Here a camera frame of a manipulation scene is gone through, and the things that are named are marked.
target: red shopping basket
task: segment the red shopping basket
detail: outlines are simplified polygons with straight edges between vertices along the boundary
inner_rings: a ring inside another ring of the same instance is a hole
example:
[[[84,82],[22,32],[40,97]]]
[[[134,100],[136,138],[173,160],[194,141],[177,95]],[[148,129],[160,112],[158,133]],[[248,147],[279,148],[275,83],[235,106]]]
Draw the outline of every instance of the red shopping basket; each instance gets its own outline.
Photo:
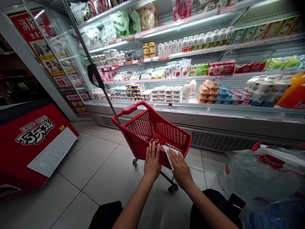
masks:
[[[156,146],[159,143],[160,147],[166,145],[180,151],[185,158],[191,145],[191,135],[162,118],[146,102],[141,101],[126,107],[117,116],[128,115],[136,111],[140,105],[144,105],[147,110],[144,110],[124,125],[119,125],[115,116],[112,117],[113,123],[123,133],[135,158],[145,160],[146,148],[153,141],[156,142]],[[160,149],[160,163],[171,169],[163,149]]]

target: black pants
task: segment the black pants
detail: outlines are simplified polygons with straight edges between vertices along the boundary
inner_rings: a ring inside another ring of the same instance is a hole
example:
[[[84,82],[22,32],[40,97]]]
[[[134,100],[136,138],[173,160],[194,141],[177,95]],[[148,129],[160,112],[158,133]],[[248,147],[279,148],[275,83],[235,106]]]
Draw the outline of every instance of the black pants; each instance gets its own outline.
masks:
[[[235,213],[234,207],[223,195],[213,189],[204,190],[203,193],[219,208],[238,228],[242,228],[242,224],[238,215]],[[121,214],[123,208],[120,201],[101,205],[94,214],[89,229],[111,229]],[[199,213],[197,207],[193,204],[191,210],[190,229],[194,228],[210,228],[207,222]]]

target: shopping cart handle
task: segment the shopping cart handle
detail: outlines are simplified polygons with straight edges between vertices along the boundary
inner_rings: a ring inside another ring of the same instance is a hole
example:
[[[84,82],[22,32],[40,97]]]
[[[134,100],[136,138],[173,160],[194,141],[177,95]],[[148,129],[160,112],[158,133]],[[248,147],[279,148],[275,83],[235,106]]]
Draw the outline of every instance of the shopping cart handle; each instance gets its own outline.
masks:
[[[129,107],[126,107],[121,112],[119,112],[117,115],[118,115],[118,117],[121,115],[128,115],[128,114],[136,111],[138,109],[138,106],[140,106],[140,105],[144,105],[147,109],[149,108],[149,105],[146,102],[141,101],[136,104],[130,105]]]

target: black handle grip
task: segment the black handle grip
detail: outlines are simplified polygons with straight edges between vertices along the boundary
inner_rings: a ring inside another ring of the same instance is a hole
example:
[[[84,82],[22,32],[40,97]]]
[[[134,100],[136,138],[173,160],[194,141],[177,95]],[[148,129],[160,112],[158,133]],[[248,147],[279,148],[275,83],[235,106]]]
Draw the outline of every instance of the black handle grip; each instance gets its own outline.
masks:
[[[101,78],[95,64],[89,64],[88,67],[87,67],[87,72],[88,72],[89,80],[94,86],[97,86],[101,89],[105,89],[104,82],[102,81],[102,78]],[[93,76],[95,76],[95,78],[98,82],[98,85],[95,83],[95,81],[93,79]]]

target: hand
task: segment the hand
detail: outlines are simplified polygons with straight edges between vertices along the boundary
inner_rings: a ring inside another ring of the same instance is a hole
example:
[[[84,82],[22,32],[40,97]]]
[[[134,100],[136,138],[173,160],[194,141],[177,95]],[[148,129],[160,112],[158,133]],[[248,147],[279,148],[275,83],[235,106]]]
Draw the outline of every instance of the hand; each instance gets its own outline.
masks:
[[[181,153],[177,155],[171,148],[167,150],[169,158],[174,167],[173,175],[178,185],[186,191],[188,188],[192,188],[195,185],[191,170],[189,166],[186,164]]]
[[[150,179],[152,182],[158,178],[160,171],[161,171],[161,164],[159,161],[159,153],[160,153],[160,144],[157,146],[156,150],[156,143],[155,141],[152,144],[149,144],[149,147],[146,149],[146,158],[144,164],[144,177]]]

